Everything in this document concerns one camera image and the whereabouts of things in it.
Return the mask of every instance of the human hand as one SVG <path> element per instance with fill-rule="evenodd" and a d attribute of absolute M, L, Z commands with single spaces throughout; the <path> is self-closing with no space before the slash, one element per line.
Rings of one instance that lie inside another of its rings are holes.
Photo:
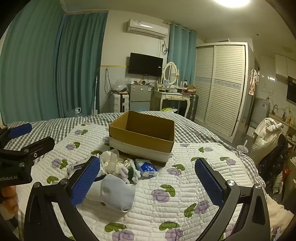
<path fill-rule="evenodd" d="M 16 214 L 18 212 L 16 186 L 2 188 L 1 194 L 5 198 L 2 202 L 3 206 L 9 213 Z"/>

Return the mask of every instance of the black tv screen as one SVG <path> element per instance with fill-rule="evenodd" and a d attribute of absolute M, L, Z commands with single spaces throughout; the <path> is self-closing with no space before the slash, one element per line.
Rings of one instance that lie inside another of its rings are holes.
<path fill-rule="evenodd" d="M 296 84 L 291 78 L 288 79 L 287 100 L 290 100 L 296 104 Z"/>
<path fill-rule="evenodd" d="M 131 53 L 128 73 L 161 77 L 162 67 L 163 58 Z"/>

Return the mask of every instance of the wardrobe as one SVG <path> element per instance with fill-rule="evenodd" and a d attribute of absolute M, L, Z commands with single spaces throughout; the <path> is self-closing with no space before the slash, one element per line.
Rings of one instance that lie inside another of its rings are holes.
<path fill-rule="evenodd" d="M 243 112 L 255 58 L 244 42 L 203 44 L 196 50 L 195 122 L 229 142 L 244 130 Z"/>

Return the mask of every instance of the air conditioner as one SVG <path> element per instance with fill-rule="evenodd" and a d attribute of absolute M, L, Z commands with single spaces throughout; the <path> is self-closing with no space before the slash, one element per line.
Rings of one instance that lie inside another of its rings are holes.
<path fill-rule="evenodd" d="M 168 29 L 152 23 L 146 23 L 138 20 L 130 19 L 128 21 L 127 32 L 144 34 L 159 39 L 164 39 L 168 35 Z"/>

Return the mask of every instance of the mini fridge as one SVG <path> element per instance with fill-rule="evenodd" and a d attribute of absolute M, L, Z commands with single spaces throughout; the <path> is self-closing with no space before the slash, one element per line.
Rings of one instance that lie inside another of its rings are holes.
<path fill-rule="evenodd" d="M 151 85 L 128 85 L 129 110 L 149 111 L 151 99 Z"/>
<path fill-rule="evenodd" d="M 256 98 L 250 126 L 256 129 L 261 121 L 269 116 L 269 111 L 270 103 L 266 100 Z"/>

